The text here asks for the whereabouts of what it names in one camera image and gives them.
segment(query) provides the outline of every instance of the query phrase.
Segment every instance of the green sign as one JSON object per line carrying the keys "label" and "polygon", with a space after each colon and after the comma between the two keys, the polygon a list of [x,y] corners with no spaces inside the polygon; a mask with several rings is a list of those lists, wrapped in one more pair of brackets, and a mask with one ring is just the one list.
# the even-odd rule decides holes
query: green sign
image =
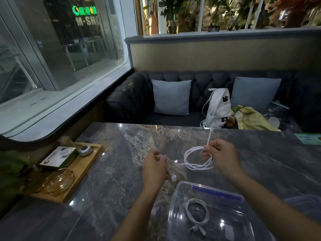
{"label": "green sign", "polygon": [[73,13],[76,16],[83,16],[83,15],[94,15],[97,14],[96,11],[96,7],[95,6],[91,6],[91,7],[77,7],[77,6],[73,6],[72,7]]}

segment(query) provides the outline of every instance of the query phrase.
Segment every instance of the coiled white cable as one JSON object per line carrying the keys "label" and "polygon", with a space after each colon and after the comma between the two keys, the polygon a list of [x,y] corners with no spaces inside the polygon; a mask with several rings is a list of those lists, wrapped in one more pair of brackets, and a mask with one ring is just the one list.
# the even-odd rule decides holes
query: coiled white cable
{"label": "coiled white cable", "polygon": [[[205,215],[205,218],[204,218],[204,220],[202,222],[195,221],[195,219],[192,217],[191,213],[188,211],[187,208],[188,208],[188,205],[190,203],[199,203],[204,207],[204,209],[206,211],[206,215]],[[201,231],[201,233],[205,236],[206,235],[206,231],[201,226],[205,225],[208,222],[208,220],[210,219],[210,213],[208,212],[208,209],[207,209],[207,206],[206,206],[205,202],[200,200],[200,199],[197,199],[197,198],[191,198],[184,204],[184,207],[185,207],[185,211],[186,211],[187,217],[189,218],[189,220],[192,223],[194,223],[194,226],[190,230],[193,229],[193,231],[196,231],[196,230],[199,229]]]}
{"label": "coiled white cable", "polygon": [[[208,136],[208,140],[207,140],[207,144],[210,142],[210,138],[211,138],[211,133],[213,132],[213,129],[210,129],[210,135]],[[196,150],[204,150],[203,146],[195,146],[193,148],[190,148],[189,150],[187,150],[184,154],[184,163],[178,164],[178,165],[186,165],[186,167],[190,170],[209,170],[212,169],[213,166],[213,156],[211,155],[211,157],[203,164],[192,164],[189,163],[187,161],[187,157],[189,156],[189,154],[191,154],[192,152],[196,151]]]}

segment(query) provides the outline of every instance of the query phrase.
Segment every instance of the wooden tray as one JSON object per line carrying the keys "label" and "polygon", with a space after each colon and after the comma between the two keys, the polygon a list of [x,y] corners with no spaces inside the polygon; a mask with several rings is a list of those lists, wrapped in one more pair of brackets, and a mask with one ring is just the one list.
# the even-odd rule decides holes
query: wooden tray
{"label": "wooden tray", "polygon": [[74,143],[78,151],[82,146],[91,146],[93,151],[90,155],[87,155],[85,157],[77,156],[76,159],[74,159],[74,161],[68,167],[70,170],[73,170],[75,175],[75,181],[72,184],[72,186],[68,190],[66,190],[65,192],[57,196],[53,196],[51,194],[45,194],[45,193],[42,193],[42,191],[40,191],[39,193],[30,194],[30,196],[33,196],[36,198],[42,198],[42,199],[46,199],[54,202],[59,202],[59,203],[67,202],[67,200],[70,198],[71,194],[76,189],[76,187],[78,186],[82,178],[85,176],[85,174],[87,173],[87,171],[89,170],[93,162],[104,151],[104,148],[102,147],[102,145],[86,144],[86,143],[78,143],[78,142],[74,142]]}

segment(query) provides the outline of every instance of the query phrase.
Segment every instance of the sofa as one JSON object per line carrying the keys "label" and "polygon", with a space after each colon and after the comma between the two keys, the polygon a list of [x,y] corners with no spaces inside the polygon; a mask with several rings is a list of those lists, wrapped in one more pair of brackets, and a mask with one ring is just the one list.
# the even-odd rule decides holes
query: sofa
{"label": "sofa", "polygon": [[[321,78],[309,71],[200,71],[135,72],[105,100],[107,122],[199,127],[205,119],[203,105],[211,95],[209,88],[227,88],[232,95],[237,76],[281,78],[275,96],[301,126],[303,132],[321,133]],[[170,116],[154,113],[151,80],[168,82],[191,80],[189,115]]]}

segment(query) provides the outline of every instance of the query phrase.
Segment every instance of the white backpack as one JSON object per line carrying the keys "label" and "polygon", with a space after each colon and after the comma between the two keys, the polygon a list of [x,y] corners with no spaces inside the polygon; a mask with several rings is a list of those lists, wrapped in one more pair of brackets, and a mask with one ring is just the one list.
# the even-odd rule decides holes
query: white backpack
{"label": "white backpack", "polygon": [[205,103],[206,105],[210,102],[206,119],[201,122],[200,126],[203,128],[221,128],[232,116],[230,93],[228,89],[225,88],[208,90],[213,92]]}

